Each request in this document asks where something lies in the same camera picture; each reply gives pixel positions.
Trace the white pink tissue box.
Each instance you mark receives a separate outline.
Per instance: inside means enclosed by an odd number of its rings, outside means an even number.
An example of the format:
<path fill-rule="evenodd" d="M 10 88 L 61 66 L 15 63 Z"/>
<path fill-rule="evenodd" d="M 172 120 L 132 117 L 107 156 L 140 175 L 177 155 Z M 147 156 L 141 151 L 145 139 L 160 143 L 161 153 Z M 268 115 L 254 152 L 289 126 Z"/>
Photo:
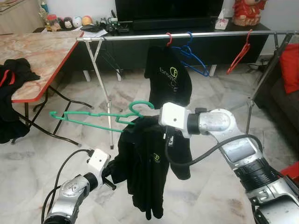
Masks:
<path fill-rule="evenodd" d="M 229 18 L 226 17 L 228 13 L 228 8 L 222 9 L 215 21 L 216 30 L 226 30 Z"/>

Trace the black polo shirt small logo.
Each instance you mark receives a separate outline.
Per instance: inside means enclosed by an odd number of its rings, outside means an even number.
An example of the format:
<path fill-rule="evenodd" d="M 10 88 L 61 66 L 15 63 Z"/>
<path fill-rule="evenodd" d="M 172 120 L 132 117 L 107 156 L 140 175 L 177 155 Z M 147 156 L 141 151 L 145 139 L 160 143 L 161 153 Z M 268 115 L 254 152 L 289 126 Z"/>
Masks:
<path fill-rule="evenodd" d="M 162 218 L 163 192 L 169 170 L 185 181 L 191 177 L 188 166 L 192 160 L 190 139 L 175 131 L 164 140 L 164 128 L 158 117 L 134 119 L 118 140 L 118 155 L 107 166 L 115 184 L 126 181 L 133 205 L 145 213 L 147 220 Z"/>

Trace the black crumpled garment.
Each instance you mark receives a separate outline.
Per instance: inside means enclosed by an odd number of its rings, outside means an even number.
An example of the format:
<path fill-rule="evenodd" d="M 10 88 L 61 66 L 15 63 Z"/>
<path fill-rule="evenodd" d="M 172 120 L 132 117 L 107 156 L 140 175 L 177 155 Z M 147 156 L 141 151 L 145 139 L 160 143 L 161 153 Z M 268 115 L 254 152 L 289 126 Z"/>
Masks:
<path fill-rule="evenodd" d="M 8 91 L 0 91 L 0 144 L 24 137 L 29 131 L 13 109 Z"/>

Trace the black shirt large green logo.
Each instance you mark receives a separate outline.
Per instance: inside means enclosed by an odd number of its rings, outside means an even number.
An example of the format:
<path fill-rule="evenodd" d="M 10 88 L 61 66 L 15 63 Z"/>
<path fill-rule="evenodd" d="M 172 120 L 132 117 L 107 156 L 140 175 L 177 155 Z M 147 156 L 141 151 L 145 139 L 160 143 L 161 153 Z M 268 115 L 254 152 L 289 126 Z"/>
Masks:
<path fill-rule="evenodd" d="M 144 77 L 150 80 L 149 102 L 155 109 L 161 109 L 167 102 L 189 105 L 192 79 L 170 47 L 149 47 Z"/>

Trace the blue plastic hanger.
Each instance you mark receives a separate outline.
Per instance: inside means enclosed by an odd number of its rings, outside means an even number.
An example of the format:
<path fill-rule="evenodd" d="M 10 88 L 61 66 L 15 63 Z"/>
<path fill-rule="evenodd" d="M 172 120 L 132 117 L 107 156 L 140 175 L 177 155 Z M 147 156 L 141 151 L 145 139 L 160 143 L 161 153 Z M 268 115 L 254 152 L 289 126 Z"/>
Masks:
<path fill-rule="evenodd" d="M 171 47 L 172 49 L 176 49 L 177 51 L 179 51 L 183 56 L 185 56 L 186 58 L 194 58 L 197 60 L 197 62 L 200 63 L 200 65 L 203 67 L 203 72 L 201 72 L 199 69 L 190 66 L 189 64 L 187 64 L 184 61 L 181 61 L 181 63 L 187 67 L 187 68 L 191 68 L 192 70 L 194 70 L 197 73 L 200 73 L 201 75 L 203 75 L 204 77 L 209 77 L 210 76 L 210 72 L 207 70 L 207 67 L 205 66 L 205 64 L 203 63 L 203 61 L 201 61 L 201 59 L 196 56 L 193 52 L 192 49 L 190 47 L 190 44 L 192 43 L 192 39 L 193 39 L 193 35 L 192 32 L 188 31 L 187 34 L 190 36 L 189 41 L 186 43 L 186 45 L 182 45 L 182 47 Z"/>

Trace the light wooden sideboard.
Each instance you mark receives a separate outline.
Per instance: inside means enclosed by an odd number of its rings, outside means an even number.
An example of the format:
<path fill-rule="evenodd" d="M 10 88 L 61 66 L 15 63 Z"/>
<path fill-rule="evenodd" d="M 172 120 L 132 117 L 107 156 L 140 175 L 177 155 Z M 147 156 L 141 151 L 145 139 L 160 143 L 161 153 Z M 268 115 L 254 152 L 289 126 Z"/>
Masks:
<path fill-rule="evenodd" d="M 0 0 L 0 35 L 32 33 L 44 27 L 40 0 Z"/>

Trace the black soundbar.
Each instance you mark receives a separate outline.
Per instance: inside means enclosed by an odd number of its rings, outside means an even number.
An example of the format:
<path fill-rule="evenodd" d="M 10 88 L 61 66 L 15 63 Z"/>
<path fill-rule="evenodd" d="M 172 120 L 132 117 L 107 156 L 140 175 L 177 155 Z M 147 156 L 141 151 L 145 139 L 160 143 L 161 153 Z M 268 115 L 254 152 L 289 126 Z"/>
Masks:
<path fill-rule="evenodd" d="M 171 30 L 173 28 L 207 28 L 215 24 L 216 17 L 144 19 L 132 21 L 133 30 Z"/>

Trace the dark grey sofa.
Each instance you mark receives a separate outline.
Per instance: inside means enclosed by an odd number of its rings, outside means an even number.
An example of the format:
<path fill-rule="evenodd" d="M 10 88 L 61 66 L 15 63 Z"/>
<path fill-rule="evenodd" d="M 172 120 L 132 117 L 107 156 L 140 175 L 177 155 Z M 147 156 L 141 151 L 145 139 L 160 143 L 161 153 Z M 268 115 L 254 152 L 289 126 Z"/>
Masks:
<path fill-rule="evenodd" d="M 299 138 L 299 89 L 286 94 L 280 61 L 261 87 L 256 104 L 265 110 L 286 137 Z"/>

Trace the red cushion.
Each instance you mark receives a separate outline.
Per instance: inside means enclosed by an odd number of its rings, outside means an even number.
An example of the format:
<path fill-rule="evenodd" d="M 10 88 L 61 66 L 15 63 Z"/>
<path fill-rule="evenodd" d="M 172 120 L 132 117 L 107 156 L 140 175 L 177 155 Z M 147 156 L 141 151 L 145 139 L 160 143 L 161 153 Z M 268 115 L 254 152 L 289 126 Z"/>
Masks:
<path fill-rule="evenodd" d="M 280 66 L 287 95 L 299 89 L 299 43 L 289 43 L 281 54 Z"/>

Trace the marble folding table red edge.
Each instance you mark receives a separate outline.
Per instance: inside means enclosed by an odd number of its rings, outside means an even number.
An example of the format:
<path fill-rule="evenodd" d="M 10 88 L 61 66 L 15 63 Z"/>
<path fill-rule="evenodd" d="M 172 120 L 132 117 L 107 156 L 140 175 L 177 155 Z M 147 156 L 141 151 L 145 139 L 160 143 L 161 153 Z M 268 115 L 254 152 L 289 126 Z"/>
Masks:
<path fill-rule="evenodd" d="M 25 58 L 32 69 L 32 72 L 40 76 L 39 80 L 28 81 L 21 88 L 9 95 L 13 109 L 19 115 L 21 122 L 29 128 L 34 126 L 42 133 L 59 140 L 64 140 L 78 147 L 77 143 L 66 137 L 61 137 L 55 132 L 48 132 L 35 123 L 36 118 L 40 115 L 46 101 L 34 107 L 37 110 L 32 119 L 28 117 L 28 104 L 48 96 L 48 90 L 55 92 L 62 99 L 66 100 L 67 107 L 76 100 L 67 98 L 51 86 L 56 75 L 62 68 L 68 56 L 77 45 L 77 38 L 81 38 L 81 31 L 66 32 L 46 32 L 46 33 L 27 33 L 27 34 L 9 34 L 0 35 L 0 65 L 4 64 L 7 59 Z"/>

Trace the jar with red lid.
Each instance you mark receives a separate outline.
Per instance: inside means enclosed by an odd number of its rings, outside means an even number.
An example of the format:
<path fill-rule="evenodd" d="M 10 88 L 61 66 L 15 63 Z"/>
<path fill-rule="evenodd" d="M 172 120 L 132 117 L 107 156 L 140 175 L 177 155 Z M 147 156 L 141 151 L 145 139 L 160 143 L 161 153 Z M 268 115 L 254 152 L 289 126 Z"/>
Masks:
<path fill-rule="evenodd" d="M 61 30 L 60 21 L 57 15 L 49 14 L 47 15 L 47 20 L 51 32 L 57 32 L 58 30 Z"/>

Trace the silver metal clothes rack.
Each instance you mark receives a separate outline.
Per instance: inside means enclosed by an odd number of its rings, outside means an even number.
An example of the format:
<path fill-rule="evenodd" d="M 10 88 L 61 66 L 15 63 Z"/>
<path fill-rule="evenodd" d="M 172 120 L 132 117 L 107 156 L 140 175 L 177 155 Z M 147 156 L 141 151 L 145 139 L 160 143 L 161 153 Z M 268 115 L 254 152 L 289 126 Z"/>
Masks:
<path fill-rule="evenodd" d="M 102 48 L 103 42 L 109 41 L 124 41 L 126 43 L 132 44 L 133 42 L 145 41 L 148 42 L 150 39 L 153 42 L 157 42 L 160 40 L 161 42 L 169 41 L 171 39 L 176 38 L 187 38 L 189 41 L 186 45 L 192 45 L 193 38 L 200 39 L 206 38 L 206 41 L 201 41 L 203 45 L 207 45 L 208 42 L 224 42 L 229 39 L 231 36 L 241 37 L 248 40 L 251 36 L 274 36 L 275 38 L 275 53 L 273 53 L 272 57 L 269 59 L 267 67 L 262 72 L 260 81 L 254 87 L 254 92 L 252 92 L 251 96 L 248 97 L 248 119 L 246 122 L 246 130 L 248 131 L 250 128 L 251 121 L 251 113 L 254 104 L 256 104 L 256 97 L 258 96 L 265 80 L 269 77 L 269 75 L 275 70 L 280 57 L 286 49 L 288 43 L 291 42 L 292 38 L 296 35 L 299 35 L 299 31 L 297 30 L 286 30 L 286 31 L 273 31 L 273 30 L 259 30 L 259 31 L 226 31 L 226 32 L 204 32 L 204 33 L 186 33 L 186 34 L 161 34 L 161 35 L 128 35 L 128 36 L 107 36 L 107 37 L 79 37 L 77 38 L 78 42 L 84 42 L 87 47 L 87 51 L 89 56 L 91 57 L 91 63 L 93 66 L 93 70 L 96 73 L 96 77 L 99 81 L 100 87 L 102 88 L 104 98 L 106 100 L 105 108 L 107 112 L 111 112 L 111 99 L 108 96 L 107 90 L 102 81 L 102 77 L 100 71 L 98 69 L 97 57 L 100 54 L 100 50 Z"/>

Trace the green plastic hanger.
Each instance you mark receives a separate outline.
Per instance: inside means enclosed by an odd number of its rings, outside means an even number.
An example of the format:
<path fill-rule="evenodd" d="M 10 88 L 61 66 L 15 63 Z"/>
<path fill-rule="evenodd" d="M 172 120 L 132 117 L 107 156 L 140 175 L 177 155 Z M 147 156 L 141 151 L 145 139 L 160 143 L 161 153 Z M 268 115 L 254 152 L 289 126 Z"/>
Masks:
<path fill-rule="evenodd" d="M 83 122 L 83 121 L 78 121 L 78 120 L 73 120 L 69 118 L 69 115 L 87 115 L 88 117 L 114 117 L 115 122 L 120 123 L 120 124 L 126 124 L 126 125 L 135 125 L 134 122 L 132 121 L 122 121 L 122 118 L 128 118 L 128 117 L 138 117 L 138 118 L 143 118 L 144 116 L 134 108 L 135 105 L 145 105 L 149 107 L 150 109 L 155 109 L 155 106 L 151 102 L 143 101 L 143 100 L 137 100 L 128 105 L 128 109 L 130 113 L 127 114 L 115 114 L 115 113 L 108 113 L 108 112 L 101 112 L 101 113 L 92 113 L 92 112 L 86 112 L 86 111 L 64 111 L 62 116 L 57 116 L 56 111 L 50 111 L 49 115 L 52 118 L 56 118 L 60 121 L 68 121 L 68 122 L 74 122 L 76 124 L 84 125 L 84 126 L 90 126 L 102 130 L 107 130 L 109 132 L 119 132 L 122 133 L 122 130 L 119 129 L 114 129 L 112 128 L 111 124 L 109 124 L 109 127 L 106 126 L 99 126 L 99 125 L 94 125 L 89 122 Z"/>

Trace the black flat television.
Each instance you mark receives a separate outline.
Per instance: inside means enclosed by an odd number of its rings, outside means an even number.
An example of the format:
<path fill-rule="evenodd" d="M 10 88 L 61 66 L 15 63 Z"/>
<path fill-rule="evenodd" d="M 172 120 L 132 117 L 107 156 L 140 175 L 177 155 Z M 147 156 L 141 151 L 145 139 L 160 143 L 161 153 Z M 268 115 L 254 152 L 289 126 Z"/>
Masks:
<path fill-rule="evenodd" d="M 121 21 L 218 16 L 224 0 L 114 0 Z"/>

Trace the stack of white papers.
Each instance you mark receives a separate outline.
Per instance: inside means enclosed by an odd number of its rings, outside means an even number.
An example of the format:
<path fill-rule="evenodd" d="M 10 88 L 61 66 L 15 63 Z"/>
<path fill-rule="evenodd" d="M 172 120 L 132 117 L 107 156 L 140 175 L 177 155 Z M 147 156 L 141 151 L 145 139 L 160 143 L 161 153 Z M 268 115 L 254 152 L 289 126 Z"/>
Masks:
<path fill-rule="evenodd" d="M 107 34 L 107 31 L 102 29 L 98 32 L 83 31 L 82 38 L 101 38 Z"/>

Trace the red plastic stool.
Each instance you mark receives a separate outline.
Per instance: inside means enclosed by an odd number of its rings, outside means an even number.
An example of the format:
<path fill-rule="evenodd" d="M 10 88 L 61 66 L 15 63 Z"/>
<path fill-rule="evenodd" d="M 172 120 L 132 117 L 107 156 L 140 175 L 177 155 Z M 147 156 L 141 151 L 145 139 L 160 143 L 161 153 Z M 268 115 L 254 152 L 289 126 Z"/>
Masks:
<path fill-rule="evenodd" d="M 297 185 L 299 184 L 299 162 L 293 163 L 280 172 L 282 173 L 282 175 L 290 177 L 290 179 Z"/>

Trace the red laughing Buddha statue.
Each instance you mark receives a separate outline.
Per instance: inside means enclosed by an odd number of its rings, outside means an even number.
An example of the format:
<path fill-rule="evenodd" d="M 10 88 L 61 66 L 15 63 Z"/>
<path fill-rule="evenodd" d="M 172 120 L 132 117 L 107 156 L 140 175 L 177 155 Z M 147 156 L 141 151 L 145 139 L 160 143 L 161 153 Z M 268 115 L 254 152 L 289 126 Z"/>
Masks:
<path fill-rule="evenodd" d="M 237 26 L 255 26 L 260 23 L 261 10 L 267 0 L 235 0 L 232 21 Z"/>

